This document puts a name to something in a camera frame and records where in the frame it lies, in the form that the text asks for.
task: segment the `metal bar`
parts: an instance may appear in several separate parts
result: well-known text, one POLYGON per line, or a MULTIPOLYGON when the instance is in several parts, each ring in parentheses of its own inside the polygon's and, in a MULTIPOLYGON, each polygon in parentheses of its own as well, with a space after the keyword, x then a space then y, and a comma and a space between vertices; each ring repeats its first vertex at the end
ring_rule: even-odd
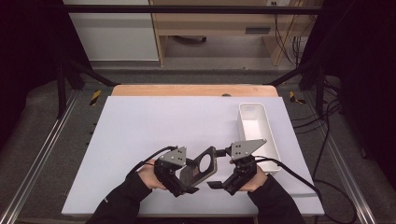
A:
POLYGON ((48 156, 50 155, 74 105, 76 99, 78 97, 78 91, 72 91, 71 96, 67 102, 67 108, 64 112, 64 115, 57 119, 55 124, 52 127, 52 130, 49 133, 46 141, 44 142, 43 147, 40 149, 35 161, 30 167, 29 172, 26 177, 23 179, 17 193, 14 195, 11 203, 8 205, 6 212, 0 217, 0 223, 2 224, 13 224, 18 217, 24 203, 26 202, 27 197, 32 191, 33 186, 35 185, 38 176, 43 169, 48 156))
MULTIPOLYGON (((306 101, 308 102, 311 110, 315 112, 314 106, 314 96, 313 93, 305 93, 304 94, 306 101)), ((320 127, 322 137, 324 138, 327 132, 327 126, 322 125, 320 127)), ((335 169, 339 174, 341 181, 346 189, 346 193, 349 195, 352 202, 355 204, 356 209, 358 210, 358 217, 361 220, 362 224, 375 224, 375 218, 373 213, 364 199, 363 194, 361 193, 361 189, 353 177, 353 174, 350 172, 347 163, 344 160, 344 157, 341 155, 340 150, 335 144, 332 135, 329 133, 329 137, 327 140, 327 146, 329 147, 330 156, 332 158, 332 162, 334 163, 335 169)))
POLYGON ((237 6, 119 6, 119 5, 44 5, 69 13, 206 13, 206 14, 284 14, 319 15, 334 13, 325 7, 237 7, 237 6))

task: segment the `aluminum rail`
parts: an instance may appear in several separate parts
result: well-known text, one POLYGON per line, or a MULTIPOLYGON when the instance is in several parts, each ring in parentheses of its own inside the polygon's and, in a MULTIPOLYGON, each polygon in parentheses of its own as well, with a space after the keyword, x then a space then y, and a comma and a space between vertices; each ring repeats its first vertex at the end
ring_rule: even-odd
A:
POLYGON ((68 99, 67 108, 64 112, 64 115, 55 121, 52 130, 50 131, 46 141, 35 158, 35 161, 30 167, 29 172, 23 179, 17 193, 14 195, 14 198, 8 205, 7 210, 2 216, 0 216, 1 224, 13 224, 17 220, 18 214, 20 213, 24 203, 26 202, 26 199, 32 191, 33 186, 35 185, 35 182, 47 161, 47 158, 49 157, 67 119, 69 118, 69 115, 71 114, 71 111, 73 110, 75 102, 78 98, 78 94, 79 91, 72 91, 68 99))

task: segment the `gray floor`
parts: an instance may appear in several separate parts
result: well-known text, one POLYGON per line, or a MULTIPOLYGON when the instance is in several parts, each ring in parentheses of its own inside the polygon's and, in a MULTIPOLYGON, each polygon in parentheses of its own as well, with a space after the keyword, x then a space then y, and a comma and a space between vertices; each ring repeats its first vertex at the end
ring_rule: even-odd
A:
MULTIPOLYGON (((174 47, 169 48, 165 66, 162 68, 146 64, 136 66, 135 64, 134 70, 129 67, 126 70, 109 71, 105 67, 101 67, 98 72, 122 83, 262 84, 274 80, 292 68, 292 64, 286 60, 279 67, 269 64, 268 55, 259 38, 246 40, 236 37, 213 37, 208 38, 206 44, 200 44, 200 47, 195 44, 179 43, 172 39, 169 44, 174 47), (227 43, 231 44, 228 53, 226 53, 228 47, 224 46, 227 43), (245 46, 244 49, 247 50, 238 51, 233 48, 235 45, 245 46), (188 53, 191 49, 195 49, 193 55, 188 53)), ((60 220, 84 220, 65 217, 61 214, 61 210, 66 199, 65 194, 73 183, 87 144, 92 137, 93 124, 100 117, 106 96, 111 93, 111 88, 98 84, 87 77, 84 78, 87 85, 83 91, 79 92, 76 106, 20 212, 20 223, 23 223, 22 220, 26 220, 26 218, 41 219, 37 223, 44 223, 44 220, 55 220, 53 223, 60 223, 60 220), (102 90, 102 94, 96 105, 89 105, 92 94, 96 90, 102 90)), ((298 99, 304 99, 307 94, 311 93, 297 91, 295 85, 297 81, 298 77, 277 88, 279 94, 284 98, 290 119, 306 118, 313 114, 307 104, 292 103, 289 99, 290 91, 295 91, 298 99)), ((31 91, 27 98, 27 106, 14 134, 0 152, 1 212, 5 211, 17 192, 56 120, 56 97, 55 82, 31 91)), ((325 99, 330 102, 334 96, 326 92, 325 99)), ((309 119, 292 123, 299 125, 308 121, 309 119)), ((332 137, 361 188, 377 223, 396 223, 396 214, 393 212, 396 207, 394 189, 382 175, 375 161, 361 157, 360 145, 356 141, 354 133, 350 131, 345 117, 335 113, 331 116, 330 121, 332 137)), ((315 166, 323 138, 319 134, 319 129, 309 133, 303 132, 315 128, 316 125, 295 130, 311 172, 315 166)), ((328 149, 325 150, 320 162, 318 178, 331 182, 341 189, 344 188, 328 149)), ((333 189, 321 184, 318 186, 324 195, 325 211, 337 219, 350 220, 352 215, 348 202, 333 189)), ((306 220, 307 223, 312 222, 309 217, 306 220)), ((320 222, 326 223, 327 218, 322 217, 320 222)))

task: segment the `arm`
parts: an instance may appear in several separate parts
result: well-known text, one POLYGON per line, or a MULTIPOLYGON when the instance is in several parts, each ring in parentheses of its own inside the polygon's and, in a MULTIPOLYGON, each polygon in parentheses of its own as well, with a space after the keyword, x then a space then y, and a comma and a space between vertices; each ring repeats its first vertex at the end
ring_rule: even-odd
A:
POLYGON ((259 208, 259 223, 299 224, 304 223, 300 211, 291 196, 271 176, 257 167, 257 174, 240 190, 259 208))
POLYGON ((143 166, 101 201, 87 224, 134 223, 140 202, 156 188, 165 189, 155 176, 153 166, 143 166))

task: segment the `black curtain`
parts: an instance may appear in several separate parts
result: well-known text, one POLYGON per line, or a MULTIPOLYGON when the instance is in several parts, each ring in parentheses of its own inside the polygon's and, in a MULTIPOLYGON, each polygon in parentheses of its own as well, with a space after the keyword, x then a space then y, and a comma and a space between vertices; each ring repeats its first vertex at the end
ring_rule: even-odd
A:
MULTIPOLYGON (((350 2, 331 0, 325 4, 350 2)), ((318 17, 305 61, 334 24, 331 19, 318 17)), ((396 188, 396 1, 357 0, 325 53, 321 62, 325 75, 341 79, 340 99, 361 146, 396 188)))
MULTIPOLYGON (((25 107, 27 93, 56 80, 54 55, 66 55, 91 68, 69 15, 43 10, 40 7, 43 4, 63 4, 63 1, 0 3, 0 148, 12 134, 25 107), (46 27, 53 36, 48 37, 47 32, 37 27, 46 27), (54 39, 61 52, 53 52, 49 38, 54 39)), ((77 73, 70 68, 65 70, 77 73)))

